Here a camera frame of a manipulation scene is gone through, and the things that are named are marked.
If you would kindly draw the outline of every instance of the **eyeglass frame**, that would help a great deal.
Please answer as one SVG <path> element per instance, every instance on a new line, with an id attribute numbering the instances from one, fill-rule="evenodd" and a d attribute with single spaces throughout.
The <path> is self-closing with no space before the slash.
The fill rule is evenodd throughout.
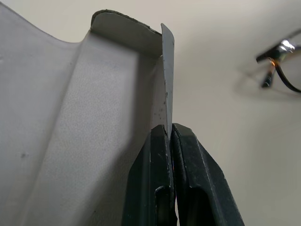
<path id="1" fill-rule="evenodd" d="M 296 88 L 292 85 L 289 80 L 284 75 L 280 62 L 285 58 L 287 54 L 293 53 L 297 50 L 301 50 L 301 46 L 293 45 L 288 40 L 295 37 L 296 35 L 301 34 L 301 29 L 298 29 L 288 35 L 286 38 L 282 39 L 277 45 L 274 45 L 269 50 L 265 51 L 264 53 L 258 55 L 256 57 L 257 63 L 269 59 L 271 63 L 271 68 L 269 72 L 266 74 L 265 79 L 261 87 L 268 88 L 272 85 L 273 82 L 273 75 L 276 70 L 277 74 L 279 75 L 281 81 L 292 91 L 301 93 L 301 90 Z"/>

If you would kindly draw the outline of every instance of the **white wall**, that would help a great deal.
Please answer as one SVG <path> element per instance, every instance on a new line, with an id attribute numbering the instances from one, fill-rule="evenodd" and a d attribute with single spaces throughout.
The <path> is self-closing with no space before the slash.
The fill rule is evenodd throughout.
<path id="1" fill-rule="evenodd" d="M 301 27 L 299 0 L 2 0 L 56 38 L 78 42 L 113 9 L 175 37 L 173 121 L 192 128 L 223 169 L 246 225 L 299 225 L 301 96 L 255 55 Z"/>

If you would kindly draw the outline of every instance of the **beige background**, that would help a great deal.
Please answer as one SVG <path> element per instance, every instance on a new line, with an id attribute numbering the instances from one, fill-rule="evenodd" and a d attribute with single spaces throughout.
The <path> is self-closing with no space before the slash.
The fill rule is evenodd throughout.
<path id="1" fill-rule="evenodd" d="M 78 42 L 113 9 L 175 37 L 173 121 L 223 169 L 246 225 L 299 225 L 301 96 L 259 89 L 256 54 L 301 27 L 299 0 L 2 0 L 56 38 Z"/>

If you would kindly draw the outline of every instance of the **eyeglasses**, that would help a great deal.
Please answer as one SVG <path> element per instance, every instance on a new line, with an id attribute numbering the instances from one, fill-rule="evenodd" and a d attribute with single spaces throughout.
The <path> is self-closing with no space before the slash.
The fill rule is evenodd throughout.
<path id="1" fill-rule="evenodd" d="M 258 63 L 263 60 L 269 60 L 271 66 L 261 87 L 271 87 L 276 71 L 290 90 L 301 93 L 301 29 L 256 58 Z"/>

